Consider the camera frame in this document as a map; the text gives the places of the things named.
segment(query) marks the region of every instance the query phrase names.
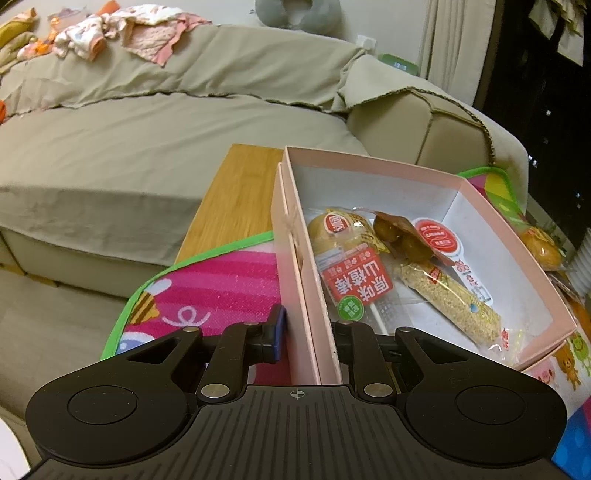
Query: wrapped bread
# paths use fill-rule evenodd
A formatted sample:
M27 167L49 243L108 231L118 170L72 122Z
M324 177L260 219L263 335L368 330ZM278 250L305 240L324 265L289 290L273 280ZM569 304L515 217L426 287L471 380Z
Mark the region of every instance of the wrapped bread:
M420 293L479 346L493 345L501 334L501 318L457 281L429 261L405 262L400 278Z
M530 226L519 238L534 256L542 269L558 270L562 264L562 255L552 237L536 226Z

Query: blue object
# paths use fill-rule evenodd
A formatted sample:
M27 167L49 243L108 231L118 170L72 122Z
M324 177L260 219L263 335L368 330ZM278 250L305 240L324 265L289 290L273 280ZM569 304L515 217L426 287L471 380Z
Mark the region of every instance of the blue object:
M591 426L583 407L566 424L552 461L573 480L591 480Z

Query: green label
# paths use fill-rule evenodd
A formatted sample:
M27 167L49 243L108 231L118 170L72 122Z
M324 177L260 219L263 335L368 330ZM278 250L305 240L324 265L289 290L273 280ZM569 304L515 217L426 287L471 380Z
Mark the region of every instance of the green label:
M357 297L347 295L343 297L337 305L339 311L339 317L343 320L361 320L363 318L363 303Z

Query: white container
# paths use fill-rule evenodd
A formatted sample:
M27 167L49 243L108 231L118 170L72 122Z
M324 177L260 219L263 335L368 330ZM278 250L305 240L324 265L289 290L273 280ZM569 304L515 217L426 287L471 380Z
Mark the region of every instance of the white container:
M281 298L288 313L288 350L295 384L342 383L304 208L363 206L448 226L495 299L507 328L527 330L516 369L553 351L575 330L548 278L497 211L465 179L429 168L361 155L287 147L278 166L272 222ZM427 303L413 321L428 333L476 351Z
M591 228L583 238L583 243L567 271L570 282L581 297L584 297L591 290Z

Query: white wall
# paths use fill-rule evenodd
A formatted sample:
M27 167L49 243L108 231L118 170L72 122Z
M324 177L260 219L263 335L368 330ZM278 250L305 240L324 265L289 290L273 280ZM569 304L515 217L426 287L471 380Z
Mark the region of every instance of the white wall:
M106 0L22 0L0 15L0 24L20 11L35 7L41 17L39 35L49 31L47 15L59 11L63 5L79 5L98 10ZM140 3L159 3L184 8L212 20L216 24L233 23L260 25L254 0L119 0L122 7ZM294 20L301 16L303 0L288 0L287 9ZM423 36L427 0L340 0L343 19L334 36L355 42L358 34L377 40L378 53L391 53L416 63Z

